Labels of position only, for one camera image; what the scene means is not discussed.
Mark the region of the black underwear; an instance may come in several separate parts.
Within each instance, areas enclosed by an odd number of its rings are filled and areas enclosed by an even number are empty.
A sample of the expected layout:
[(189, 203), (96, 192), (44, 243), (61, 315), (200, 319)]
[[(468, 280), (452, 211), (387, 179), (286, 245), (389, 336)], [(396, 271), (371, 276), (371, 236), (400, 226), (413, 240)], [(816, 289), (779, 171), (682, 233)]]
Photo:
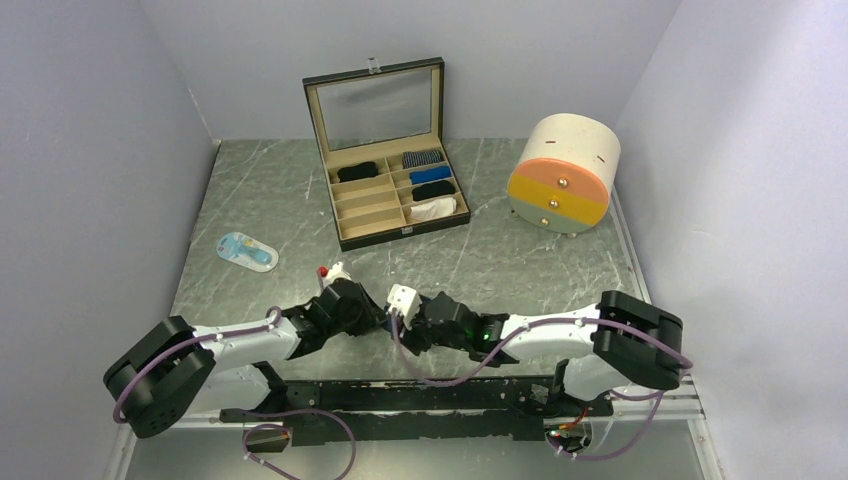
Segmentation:
[(359, 164), (345, 166), (337, 171), (340, 183), (373, 178), (380, 174), (379, 167), (375, 161), (366, 161)]

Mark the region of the navy white underwear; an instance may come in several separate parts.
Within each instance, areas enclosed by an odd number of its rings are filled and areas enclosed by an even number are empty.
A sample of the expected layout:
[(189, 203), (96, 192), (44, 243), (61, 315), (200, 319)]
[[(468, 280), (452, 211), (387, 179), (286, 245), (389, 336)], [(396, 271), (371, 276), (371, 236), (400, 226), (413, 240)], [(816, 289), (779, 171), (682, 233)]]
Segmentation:
[(417, 315), (424, 315), (426, 308), (431, 303), (431, 301), (432, 301), (431, 297), (428, 297), (428, 296), (425, 296), (425, 295), (420, 295), (419, 296), (419, 308), (418, 308)]

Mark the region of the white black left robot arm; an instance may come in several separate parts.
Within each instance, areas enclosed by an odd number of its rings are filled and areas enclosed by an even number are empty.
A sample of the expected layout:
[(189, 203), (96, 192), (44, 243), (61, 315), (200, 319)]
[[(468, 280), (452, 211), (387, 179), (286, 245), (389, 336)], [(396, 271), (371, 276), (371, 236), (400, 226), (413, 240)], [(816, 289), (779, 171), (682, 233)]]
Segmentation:
[(344, 278), (304, 304), (273, 306), (252, 322), (207, 327), (171, 316), (104, 373), (114, 399), (112, 419), (140, 439), (199, 412), (240, 409), (275, 419), (285, 409), (286, 393), (272, 361), (304, 357), (336, 335), (361, 336), (385, 321), (364, 287)]

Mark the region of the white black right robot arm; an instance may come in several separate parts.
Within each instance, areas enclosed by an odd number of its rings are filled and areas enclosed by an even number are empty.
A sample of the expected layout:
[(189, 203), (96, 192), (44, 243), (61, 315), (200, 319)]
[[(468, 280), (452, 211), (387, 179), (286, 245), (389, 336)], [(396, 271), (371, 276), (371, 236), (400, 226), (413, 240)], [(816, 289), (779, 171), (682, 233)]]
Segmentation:
[(628, 384), (674, 390), (693, 366), (681, 351), (681, 319), (618, 290), (578, 310), (527, 316), (476, 313), (445, 293), (425, 299), (396, 285), (386, 314), (403, 360), (434, 346), (467, 353), (476, 365), (456, 384), (486, 367), (556, 357), (549, 399), (564, 415)]

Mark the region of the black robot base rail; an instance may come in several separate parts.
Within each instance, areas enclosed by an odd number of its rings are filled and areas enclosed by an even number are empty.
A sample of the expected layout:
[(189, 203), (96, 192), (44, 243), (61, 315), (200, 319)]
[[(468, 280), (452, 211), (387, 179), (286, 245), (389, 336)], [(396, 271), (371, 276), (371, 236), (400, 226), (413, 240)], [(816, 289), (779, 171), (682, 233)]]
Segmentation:
[(225, 424), (280, 422), (296, 446), (328, 442), (508, 437), (541, 439), (577, 417), (614, 413), (608, 394), (591, 401), (563, 393), (550, 376), (478, 377), (437, 388), (411, 380), (288, 381), (254, 409), (228, 408)]

